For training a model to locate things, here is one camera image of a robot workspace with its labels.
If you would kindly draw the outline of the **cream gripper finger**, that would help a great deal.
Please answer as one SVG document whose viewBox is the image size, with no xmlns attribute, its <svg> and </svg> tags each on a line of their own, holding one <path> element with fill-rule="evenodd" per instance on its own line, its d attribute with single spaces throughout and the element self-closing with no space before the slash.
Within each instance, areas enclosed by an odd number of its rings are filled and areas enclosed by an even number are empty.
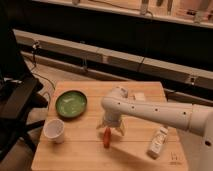
<svg viewBox="0 0 213 171">
<path fill-rule="evenodd" d="M 124 136 L 124 135 L 125 135 L 125 126 L 124 126 L 124 123 L 121 122 L 121 123 L 120 123 L 120 126 L 117 127 L 116 130 L 117 130 L 122 136 Z"/>
<path fill-rule="evenodd" d="M 98 129 L 101 129 L 101 128 L 104 128 L 104 127 L 106 127 L 106 124 L 105 124 L 105 123 L 99 123 L 99 124 L 97 125 L 96 129 L 98 130 Z"/>
</svg>

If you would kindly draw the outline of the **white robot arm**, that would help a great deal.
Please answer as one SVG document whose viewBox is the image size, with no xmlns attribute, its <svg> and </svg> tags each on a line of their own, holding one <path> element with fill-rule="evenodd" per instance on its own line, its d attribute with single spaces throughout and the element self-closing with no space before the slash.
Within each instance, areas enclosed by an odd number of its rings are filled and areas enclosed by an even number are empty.
<svg viewBox="0 0 213 171">
<path fill-rule="evenodd" d="M 101 100 L 104 115 L 98 128 L 119 128 L 122 116 L 182 129 L 203 138 L 197 171 L 213 171 L 213 107 L 191 103 L 147 102 L 128 98 L 124 87 L 112 88 Z"/>
</svg>

